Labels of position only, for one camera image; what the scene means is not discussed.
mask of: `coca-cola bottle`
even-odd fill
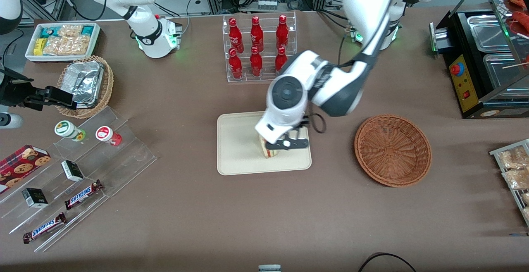
[[[279,74],[279,71],[281,71],[281,68],[283,67],[287,59],[288,58],[285,55],[285,47],[279,47],[276,56],[276,74]]]
[[[252,47],[252,55],[250,56],[250,64],[252,65],[253,76],[259,78],[263,69],[263,58],[259,54],[257,46]]]
[[[244,52],[244,45],[242,44],[242,33],[237,27],[237,20],[230,18],[228,23],[230,24],[230,42],[232,48],[235,48],[238,54],[242,54]]]
[[[233,78],[235,80],[240,80],[242,78],[242,63],[241,59],[237,56],[237,52],[234,48],[230,48],[230,59],[228,59],[228,63],[230,63],[230,70],[232,72]]]
[[[276,30],[276,47],[279,50],[281,47],[288,46],[288,27],[287,27],[287,16],[282,14],[279,16],[279,25]]]
[[[250,31],[250,37],[252,38],[252,46],[256,46],[259,52],[262,52],[265,48],[265,40],[263,37],[263,28],[259,24],[259,17],[252,17],[252,30]]]

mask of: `aluminum foil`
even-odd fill
[[[61,90],[74,95],[78,108],[93,108],[98,104],[104,69],[104,65],[97,61],[68,65]]]

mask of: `yellow control panel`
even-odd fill
[[[478,95],[474,89],[474,84],[468,74],[467,64],[463,55],[459,56],[449,67],[452,83],[454,83],[455,92],[458,95],[459,105],[463,112],[470,110],[479,102]]]

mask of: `emergency stop button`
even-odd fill
[[[454,76],[461,76],[463,75],[463,72],[465,72],[465,66],[461,62],[450,67],[450,74],[453,74]]]

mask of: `red button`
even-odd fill
[[[455,64],[455,65],[452,65],[452,67],[450,67],[450,72],[451,74],[453,74],[454,76],[456,74],[459,74],[459,72],[461,71],[461,67],[459,67],[459,65]]]

